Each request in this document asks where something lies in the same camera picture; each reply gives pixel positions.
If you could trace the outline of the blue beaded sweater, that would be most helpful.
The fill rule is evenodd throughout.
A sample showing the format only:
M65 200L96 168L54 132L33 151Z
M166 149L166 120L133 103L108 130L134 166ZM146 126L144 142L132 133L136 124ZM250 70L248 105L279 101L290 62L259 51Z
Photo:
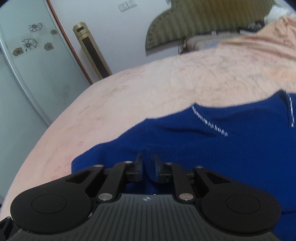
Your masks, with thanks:
M93 165L111 168L142 157L147 193L156 192L154 157L189 170L203 166L264 190L281 205L274 233L295 240L295 94L283 90L268 99L228 108L197 104L162 118L150 118L71 164L78 172Z

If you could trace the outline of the pink bed sheet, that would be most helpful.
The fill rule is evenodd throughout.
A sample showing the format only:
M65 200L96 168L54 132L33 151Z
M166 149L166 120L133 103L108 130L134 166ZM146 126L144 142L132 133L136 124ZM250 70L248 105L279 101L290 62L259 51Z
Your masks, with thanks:
M192 102L233 106L267 98L280 89L295 92L295 76L284 76L277 69L270 55L219 44L125 70L93 84L29 153L4 199L1 218L9 216L11 202L19 193L68 175L75 157L146 118L181 111Z

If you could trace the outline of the glass wardrobe door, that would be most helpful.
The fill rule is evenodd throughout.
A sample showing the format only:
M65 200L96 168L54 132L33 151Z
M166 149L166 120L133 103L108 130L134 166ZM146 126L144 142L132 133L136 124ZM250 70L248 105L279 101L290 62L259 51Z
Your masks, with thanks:
M1 6L1 47L16 82L47 126L90 85L46 1Z

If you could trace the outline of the patterned pillow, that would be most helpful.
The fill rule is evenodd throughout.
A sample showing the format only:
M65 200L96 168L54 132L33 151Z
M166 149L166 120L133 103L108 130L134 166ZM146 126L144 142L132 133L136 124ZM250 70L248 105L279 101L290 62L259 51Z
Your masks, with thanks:
M192 51L201 51L215 47L219 43L228 39L241 37L244 35L254 35L256 32L238 30L236 32L212 32L206 35L196 35L184 40L178 47L178 54L185 54Z

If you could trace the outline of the orange blanket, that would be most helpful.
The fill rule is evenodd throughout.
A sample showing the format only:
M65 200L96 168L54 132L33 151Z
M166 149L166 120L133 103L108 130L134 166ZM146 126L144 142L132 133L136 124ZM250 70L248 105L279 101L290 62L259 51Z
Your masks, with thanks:
M295 76L295 18L282 16L254 35L224 41L221 46L235 46L275 58L276 72Z

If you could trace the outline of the gold tower fan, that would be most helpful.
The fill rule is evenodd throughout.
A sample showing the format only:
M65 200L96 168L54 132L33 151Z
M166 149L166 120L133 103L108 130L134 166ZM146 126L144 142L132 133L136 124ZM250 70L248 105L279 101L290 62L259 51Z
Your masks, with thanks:
M87 25L84 22L80 22L73 27L73 32L98 78L102 80L111 76L112 71L104 59Z

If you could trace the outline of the olive green headboard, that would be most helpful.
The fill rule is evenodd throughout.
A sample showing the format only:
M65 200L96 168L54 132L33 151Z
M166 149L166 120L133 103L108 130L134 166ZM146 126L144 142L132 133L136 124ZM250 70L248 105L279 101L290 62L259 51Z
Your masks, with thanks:
M171 8L150 24L145 39L146 51L186 37L212 31L236 30L263 21L275 1L171 1Z

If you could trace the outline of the white wall sockets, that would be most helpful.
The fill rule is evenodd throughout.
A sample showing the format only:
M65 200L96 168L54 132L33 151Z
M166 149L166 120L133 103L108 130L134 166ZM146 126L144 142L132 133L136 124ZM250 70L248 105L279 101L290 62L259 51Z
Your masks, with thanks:
M127 11L128 9L134 8L137 6L136 0L127 0L118 5L118 8L121 12Z

